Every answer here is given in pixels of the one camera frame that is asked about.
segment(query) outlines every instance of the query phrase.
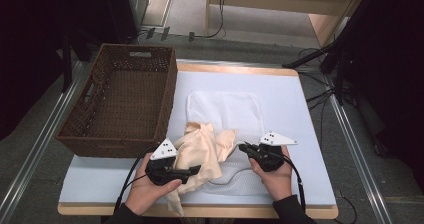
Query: person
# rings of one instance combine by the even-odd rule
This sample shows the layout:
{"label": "person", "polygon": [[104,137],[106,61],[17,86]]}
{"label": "person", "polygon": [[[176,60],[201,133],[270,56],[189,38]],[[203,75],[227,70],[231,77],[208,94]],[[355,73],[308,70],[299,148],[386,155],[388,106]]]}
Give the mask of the person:
{"label": "person", "polygon": [[[289,156],[286,146],[282,146],[284,155]],[[147,162],[152,153],[146,154],[141,166],[138,168],[134,178],[145,175]],[[292,167],[287,163],[273,172],[264,172],[259,164],[252,158],[249,159],[254,173],[259,175],[267,191],[274,199],[272,203],[282,223],[301,224],[316,223],[309,218],[300,206],[297,195],[292,194],[291,176]],[[146,212],[156,201],[169,192],[177,189],[181,180],[173,180],[163,186],[156,186],[148,177],[133,182],[127,201],[120,206],[105,224],[115,223],[142,223],[143,213]]]}

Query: crumpled cloth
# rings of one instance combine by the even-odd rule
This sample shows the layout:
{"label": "crumpled cloth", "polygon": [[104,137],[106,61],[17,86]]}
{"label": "crumpled cloth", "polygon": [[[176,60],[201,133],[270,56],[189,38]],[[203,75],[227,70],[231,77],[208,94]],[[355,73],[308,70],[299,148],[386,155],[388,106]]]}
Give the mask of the crumpled cloth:
{"label": "crumpled cloth", "polygon": [[221,130],[216,136],[211,123],[188,122],[185,135],[174,146],[178,156],[174,169],[189,169],[201,165],[197,175],[190,176],[187,183],[166,195],[168,210],[184,216],[179,194],[194,191],[210,179],[222,176],[219,162],[225,161],[234,149],[235,130]]}

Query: gray floor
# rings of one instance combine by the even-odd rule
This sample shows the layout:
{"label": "gray floor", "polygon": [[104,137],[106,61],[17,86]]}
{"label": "gray floor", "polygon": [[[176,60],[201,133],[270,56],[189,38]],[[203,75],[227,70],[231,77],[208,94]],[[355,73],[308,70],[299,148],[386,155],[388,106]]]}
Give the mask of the gray floor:
{"label": "gray floor", "polygon": [[[173,1],[180,6],[183,5],[181,0]],[[280,14],[284,15],[284,18],[288,18],[287,13]],[[190,25],[183,29],[186,23],[178,21],[176,19],[178,16],[181,15],[178,15],[175,10],[170,11],[167,24],[171,26],[171,31],[188,33],[195,28],[200,28],[200,24],[193,24],[194,29],[190,29],[192,28]],[[264,19],[258,19],[261,21],[257,23],[250,18],[249,21],[243,22],[246,25],[240,25],[240,21],[234,21],[231,17],[225,19],[227,20],[225,22],[227,35],[225,37],[223,37],[223,33],[220,33],[222,36],[217,36],[217,39],[196,39],[194,42],[188,42],[187,37],[169,36],[166,41],[161,41],[161,35],[156,33],[153,38],[148,40],[145,39],[145,35],[142,35],[138,42],[142,45],[174,46],[177,58],[180,59],[263,63],[275,67],[297,60],[298,54],[303,48],[317,47],[317,41],[313,38],[313,35],[311,36],[311,26],[307,22],[302,21],[302,28],[296,28],[299,26],[296,24],[298,23],[296,20],[304,20],[305,18],[300,14],[291,15],[292,21],[285,22],[283,30],[278,30],[281,26],[274,24],[262,28],[264,27],[263,23],[267,23]],[[218,23],[219,20],[212,18],[210,22],[211,30],[216,28]],[[268,38],[270,36],[276,36],[276,39]],[[87,68],[82,79],[87,75],[90,64],[84,64]],[[302,69],[307,71],[307,74],[322,79],[322,75],[316,71],[318,65],[318,60],[314,60],[309,64],[309,67],[306,66]],[[301,75],[301,82],[306,98],[320,94],[325,90],[323,84],[310,77]],[[9,137],[0,141],[0,197],[2,199],[6,196],[9,185],[24,164],[54,104],[57,102],[61,85],[62,80],[58,79],[28,112],[16,130]],[[82,83],[77,87],[74,96],[79,93],[81,85]],[[75,98],[71,100],[66,111],[69,111],[72,101],[75,101]],[[376,184],[386,200],[393,223],[424,223],[422,192],[417,187],[411,170],[395,158],[381,158],[375,155],[372,138],[364,125],[361,114],[350,105],[344,105],[344,108]],[[357,223],[378,223],[330,101],[326,103],[323,109],[322,105],[313,109],[311,118],[318,140],[322,138],[322,154],[336,196],[339,196],[341,192],[353,203],[358,213]],[[54,137],[48,142],[32,178],[10,217],[9,223],[99,222],[98,217],[62,216],[57,212],[62,181],[72,156],[73,154]],[[337,203],[340,212],[338,219],[343,223],[352,222],[354,210],[341,198],[337,199]],[[318,221],[319,223],[335,223],[332,220]]]}

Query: brown basket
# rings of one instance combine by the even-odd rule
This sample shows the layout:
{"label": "brown basket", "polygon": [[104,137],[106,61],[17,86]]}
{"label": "brown basket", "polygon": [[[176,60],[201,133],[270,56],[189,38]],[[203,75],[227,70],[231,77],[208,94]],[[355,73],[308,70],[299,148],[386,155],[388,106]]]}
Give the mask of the brown basket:
{"label": "brown basket", "polygon": [[174,48],[103,44],[56,138],[78,156],[137,157],[165,139],[176,79]]}

